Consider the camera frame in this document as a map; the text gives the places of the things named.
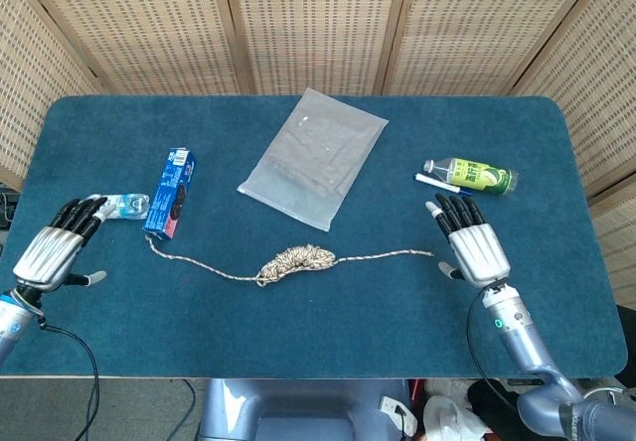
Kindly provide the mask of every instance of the table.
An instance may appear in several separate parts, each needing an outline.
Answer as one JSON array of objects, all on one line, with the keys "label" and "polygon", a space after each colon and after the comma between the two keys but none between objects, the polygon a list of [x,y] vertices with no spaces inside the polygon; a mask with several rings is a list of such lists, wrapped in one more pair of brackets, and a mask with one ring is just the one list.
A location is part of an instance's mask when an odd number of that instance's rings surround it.
[{"label": "table", "polygon": [[[2,288],[38,230],[73,197],[152,194],[171,146],[198,159],[173,240],[226,272],[253,275],[275,253],[312,243],[338,256],[401,256],[294,274],[259,288],[149,250],[139,221],[106,223],[75,272],[108,277],[43,299],[52,324],[83,337],[115,376],[475,376],[464,327],[476,291],[437,269],[453,260],[412,175],[427,158],[463,157],[520,173],[510,196],[476,195],[556,362],[569,376],[620,371],[622,331],[562,114],[542,97],[340,97],[386,118],[329,233],[237,192],[297,96],[80,96],[49,111],[0,261]],[[484,310],[475,345],[492,376],[518,374]],[[83,375],[72,341],[35,327],[2,374]]]}]

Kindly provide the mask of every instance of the floor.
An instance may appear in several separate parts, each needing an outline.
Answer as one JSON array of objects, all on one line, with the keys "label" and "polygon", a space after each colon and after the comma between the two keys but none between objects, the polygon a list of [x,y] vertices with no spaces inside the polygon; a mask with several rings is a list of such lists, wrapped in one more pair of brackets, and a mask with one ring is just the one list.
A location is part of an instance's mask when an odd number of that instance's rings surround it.
[{"label": "floor", "polygon": [[[206,381],[191,379],[195,409],[171,441],[193,441]],[[192,393],[181,379],[100,381],[99,413],[89,441],[163,441],[188,410]],[[0,379],[0,438],[74,440],[85,423],[89,379]]]}]

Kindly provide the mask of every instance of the green bottle label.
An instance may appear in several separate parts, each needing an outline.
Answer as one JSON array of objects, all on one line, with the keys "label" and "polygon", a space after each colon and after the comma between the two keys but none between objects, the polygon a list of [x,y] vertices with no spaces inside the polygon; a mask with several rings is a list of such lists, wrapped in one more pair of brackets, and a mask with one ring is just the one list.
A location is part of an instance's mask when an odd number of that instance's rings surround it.
[{"label": "green bottle label", "polygon": [[512,171],[493,168],[484,163],[455,158],[450,184],[503,195],[512,181]]}]

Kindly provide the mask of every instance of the plastic bottle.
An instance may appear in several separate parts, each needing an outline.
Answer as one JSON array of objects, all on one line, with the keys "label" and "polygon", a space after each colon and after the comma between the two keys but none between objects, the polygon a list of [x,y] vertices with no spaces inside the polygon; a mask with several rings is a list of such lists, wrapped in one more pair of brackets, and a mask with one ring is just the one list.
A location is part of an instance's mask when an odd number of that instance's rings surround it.
[{"label": "plastic bottle", "polygon": [[514,170],[502,170],[486,163],[460,158],[439,161],[426,160],[424,172],[432,173],[442,181],[455,186],[505,195],[517,188],[519,175]]},{"label": "plastic bottle", "polygon": [[150,208],[150,197],[131,193],[128,195],[102,195],[108,197],[104,205],[115,205],[116,209],[108,218],[110,220],[145,220]]}]

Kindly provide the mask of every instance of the robotic hand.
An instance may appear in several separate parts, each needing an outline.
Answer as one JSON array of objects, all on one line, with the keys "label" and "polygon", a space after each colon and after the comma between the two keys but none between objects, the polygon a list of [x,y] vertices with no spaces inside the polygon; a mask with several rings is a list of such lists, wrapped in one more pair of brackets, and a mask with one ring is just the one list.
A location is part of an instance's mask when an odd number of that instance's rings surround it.
[{"label": "robotic hand", "polygon": [[449,201],[435,195],[426,207],[448,239],[460,269],[445,262],[448,277],[466,279],[483,293],[508,355],[517,367],[539,376],[544,385],[522,394],[519,416],[534,432],[572,441],[635,441],[636,413],[588,399],[561,373],[539,335],[517,290],[507,284],[510,264],[499,239],[470,199]]},{"label": "robotic hand", "polygon": [[0,366],[34,317],[41,326],[46,324],[40,303],[43,293],[53,292],[63,284],[89,286],[106,276],[103,271],[71,274],[81,249],[115,209],[101,208],[106,200],[89,198],[66,203],[16,264],[16,287],[0,295]]}]

